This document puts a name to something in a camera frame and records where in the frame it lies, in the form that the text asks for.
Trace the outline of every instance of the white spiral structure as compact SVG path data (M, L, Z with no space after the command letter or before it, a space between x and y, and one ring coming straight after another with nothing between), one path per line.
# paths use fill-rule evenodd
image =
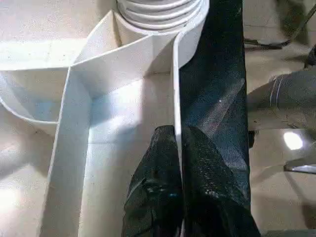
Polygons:
M118 0L130 24L151 31L172 31L198 15L202 0Z

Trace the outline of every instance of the white cardboard wall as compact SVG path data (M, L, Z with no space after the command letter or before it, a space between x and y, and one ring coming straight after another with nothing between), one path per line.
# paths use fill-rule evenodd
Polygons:
M202 4L186 27L160 33L130 25L109 1L69 69L0 72L7 111L26 132L34 126L55 136L38 235L120 235L130 178L154 129L174 125L181 147L178 68L196 50L208 0ZM56 103L58 113L43 117L34 97Z

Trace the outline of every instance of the black fabric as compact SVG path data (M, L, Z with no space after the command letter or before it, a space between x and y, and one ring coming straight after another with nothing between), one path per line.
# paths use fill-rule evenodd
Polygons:
M259 237L232 171L199 129L182 130L187 237Z
M128 193L123 237L178 236L183 220L183 199L173 126L155 130Z
M241 0L211 0L193 59L180 69L183 125L198 127L233 172L250 208Z

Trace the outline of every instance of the tiled floor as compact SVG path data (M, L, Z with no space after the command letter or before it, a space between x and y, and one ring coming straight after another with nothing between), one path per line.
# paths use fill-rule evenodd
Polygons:
M286 2L244 0L245 37L269 41L286 39L279 20L280 12L291 14ZM307 12L316 1L295 3ZM268 51L246 47L248 93L265 84L273 75L303 67L307 53L316 43L316 16L311 19L306 32L308 44L296 42L283 50ZM316 175L283 172L284 163L309 152L313 140L304 131L292 131L303 140L303 147L292 151L283 138L286 132L289 131L262 130L256 135L255 145L250 149L252 214L263 233L270 230L316 229Z

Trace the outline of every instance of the white partition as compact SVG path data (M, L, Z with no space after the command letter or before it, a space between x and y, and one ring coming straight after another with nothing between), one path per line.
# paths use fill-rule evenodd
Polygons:
M0 102L54 136L68 68L0 71Z
M201 4L199 14L172 32L130 25L115 2L105 3L112 10L69 67L0 71L0 117L5 118L0 148L10 151L5 136L21 144L12 146L19 150L11 156L0 153L0 159L15 167L22 157L25 173L8 177L21 187L32 184L25 191L25 210L34 207L37 215L37 231L21 233L12 225L8 236L120 236L129 182L154 129L174 125L181 147L178 69L196 50L208 0L192 1ZM41 176L32 169L40 161L46 165ZM21 225L28 212L16 213Z
M72 66L41 236L120 235L129 182L151 135L174 125L173 80L149 71L153 49L148 36Z

